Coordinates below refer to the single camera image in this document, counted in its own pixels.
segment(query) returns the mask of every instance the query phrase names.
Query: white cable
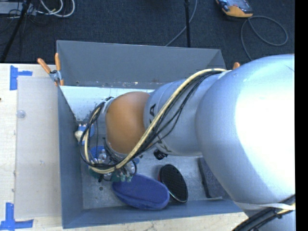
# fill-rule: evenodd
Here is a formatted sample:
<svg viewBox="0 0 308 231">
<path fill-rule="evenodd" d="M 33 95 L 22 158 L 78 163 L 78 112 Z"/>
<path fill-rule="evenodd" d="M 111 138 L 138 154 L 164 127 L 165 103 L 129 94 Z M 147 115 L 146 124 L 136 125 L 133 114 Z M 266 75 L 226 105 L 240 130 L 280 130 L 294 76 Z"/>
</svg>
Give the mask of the white cable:
<svg viewBox="0 0 308 231">
<path fill-rule="evenodd" d="M 50 9 L 45 5 L 45 3 L 43 2 L 43 0 L 39 0 L 39 1 L 40 1 L 40 3 L 43 5 L 43 7 L 48 11 L 48 13 L 44 13 L 44 12 L 42 12 L 42 11 L 37 11 L 38 13 L 43 13 L 43 14 L 46 14 L 46 15 L 54 15 L 54 16 L 58 16 L 58 17 L 64 18 L 64 17 L 69 17 L 69 16 L 71 16 L 71 15 L 74 13 L 74 11 L 75 11 L 75 1 L 74 1 L 74 0 L 71 0 L 71 1 L 72 1 L 72 5 L 73 5 L 72 11 L 71 11 L 70 13 L 64 14 L 64 15 L 59 14 L 60 11 L 63 9 L 63 0 L 60 0 L 61 7 L 60 7 L 60 9 L 58 9 L 58 10 L 55 11 L 55 12 L 53 12 L 52 10 L 50 10 Z"/>
<path fill-rule="evenodd" d="M 69 17 L 71 16 L 74 11 L 75 11 L 75 1 L 74 0 L 71 0 L 72 1 L 72 4 L 73 4 L 73 8 L 72 8 L 72 11 L 68 14 L 65 14 L 65 15 L 59 15 L 59 14 L 54 14 L 55 16 L 58 16 L 58 17 Z"/>
<path fill-rule="evenodd" d="M 48 11 L 48 13 L 44 13 L 44 12 L 42 12 L 42 11 L 37 11 L 38 13 L 43 13 L 43 14 L 46 14 L 46 15 L 53 15 L 53 14 L 59 13 L 59 12 L 62 10 L 62 8 L 63 8 L 63 1 L 62 1 L 62 0 L 60 0 L 60 3 L 61 3 L 60 9 L 58 9 L 58 10 L 55 11 L 55 12 L 53 12 L 52 10 L 50 10 L 50 9 L 45 5 L 45 3 L 43 2 L 43 0 L 39 0 L 39 1 L 40 1 L 40 3 L 43 5 L 43 7 Z"/>
</svg>

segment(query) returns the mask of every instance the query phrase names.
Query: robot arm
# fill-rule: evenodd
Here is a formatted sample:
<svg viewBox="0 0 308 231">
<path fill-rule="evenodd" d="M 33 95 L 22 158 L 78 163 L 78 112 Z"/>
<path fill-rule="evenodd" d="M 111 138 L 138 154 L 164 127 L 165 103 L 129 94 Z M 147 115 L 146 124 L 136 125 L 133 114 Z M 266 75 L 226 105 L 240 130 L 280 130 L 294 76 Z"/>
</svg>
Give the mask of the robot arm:
<svg viewBox="0 0 308 231">
<path fill-rule="evenodd" d="M 294 64 L 291 54 L 269 56 L 115 98 L 105 110 L 114 164 L 99 172 L 127 167 L 155 145 L 164 154 L 202 155 L 248 216 L 269 206 L 292 210 L 281 201 L 295 195 Z M 294 215 L 268 227 L 291 227 Z"/>
</svg>

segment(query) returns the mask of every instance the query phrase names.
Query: yellow cable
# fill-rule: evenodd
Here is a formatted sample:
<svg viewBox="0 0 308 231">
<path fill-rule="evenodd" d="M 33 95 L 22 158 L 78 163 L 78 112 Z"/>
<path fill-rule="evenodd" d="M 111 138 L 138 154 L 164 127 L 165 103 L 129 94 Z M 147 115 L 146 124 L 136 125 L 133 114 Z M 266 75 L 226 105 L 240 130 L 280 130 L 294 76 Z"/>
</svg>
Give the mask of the yellow cable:
<svg viewBox="0 0 308 231">
<path fill-rule="evenodd" d="M 157 113 L 157 115 L 154 117 L 152 123 L 149 125 L 149 127 L 147 128 L 147 130 L 144 132 L 143 136 L 141 137 L 141 139 L 138 141 L 138 143 L 136 144 L 136 146 L 134 147 L 134 149 L 120 162 L 118 163 L 115 167 L 109 168 L 109 169 L 97 169 L 94 167 L 91 167 L 93 169 L 93 171 L 100 173 L 100 174 L 107 174 L 107 173 L 111 173 L 114 172 L 115 169 L 119 169 L 121 167 L 123 167 L 132 157 L 134 154 L 136 154 L 136 152 L 140 149 L 140 147 L 142 146 L 142 144 L 144 143 L 144 141 L 147 139 L 148 135 L 150 134 L 150 132 L 152 131 L 152 129 L 154 128 L 154 126 L 157 124 L 158 120 L 160 119 L 160 117 L 164 114 L 164 112 L 166 111 L 166 109 L 169 107 L 169 105 L 173 102 L 173 100 L 178 96 L 178 94 L 191 82 L 193 81 L 195 78 L 197 78 L 198 76 L 204 74 L 204 73 L 208 73 L 208 72 L 225 72 L 226 69 L 221 69 L 221 68 L 210 68 L 210 69 L 204 69 L 201 70 L 193 75 L 191 75 L 190 77 L 188 77 L 175 91 L 174 93 L 170 96 L 170 98 L 166 101 L 166 103 L 163 105 L 163 107 L 160 109 L 160 111 Z M 89 130 L 87 130 L 86 134 L 85 134 L 85 153 L 86 153 L 86 159 L 89 160 L 89 155 L 88 155 L 88 151 L 87 151 L 87 147 L 88 147 L 88 135 L 89 135 Z"/>
</svg>

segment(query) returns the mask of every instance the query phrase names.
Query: black oval object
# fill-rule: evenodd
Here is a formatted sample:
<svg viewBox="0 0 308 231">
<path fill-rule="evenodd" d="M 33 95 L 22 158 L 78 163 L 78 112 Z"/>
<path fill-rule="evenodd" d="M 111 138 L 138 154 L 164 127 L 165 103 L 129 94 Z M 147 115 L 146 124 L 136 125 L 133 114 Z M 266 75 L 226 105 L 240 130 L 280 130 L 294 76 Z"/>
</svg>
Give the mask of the black oval object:
<svg viewBox="0 0 308 231">
<path fill-rule="evenodd" d="M 174 200 L 180 203 L 187 202 L 188 191 L 186 182 L 175 166 L 171 164 L 162 166 L 159 170 L 158 180 L 168 188 L 170 196 Z"/>
</svg>

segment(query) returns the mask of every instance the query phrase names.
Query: electronic component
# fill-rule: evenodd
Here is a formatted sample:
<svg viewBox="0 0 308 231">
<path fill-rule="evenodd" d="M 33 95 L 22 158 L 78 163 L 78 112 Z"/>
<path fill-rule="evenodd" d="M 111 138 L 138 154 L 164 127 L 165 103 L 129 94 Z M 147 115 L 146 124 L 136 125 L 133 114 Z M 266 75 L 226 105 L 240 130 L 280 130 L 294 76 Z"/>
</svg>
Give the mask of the electronic component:
<svg viewBox="0 0 308 231">
<path fill-rule="evenodd" d="M 225 15 L 231 18 L 249 18 L 254 11 L 247 0 L 216 0 Z"/>
</svg>

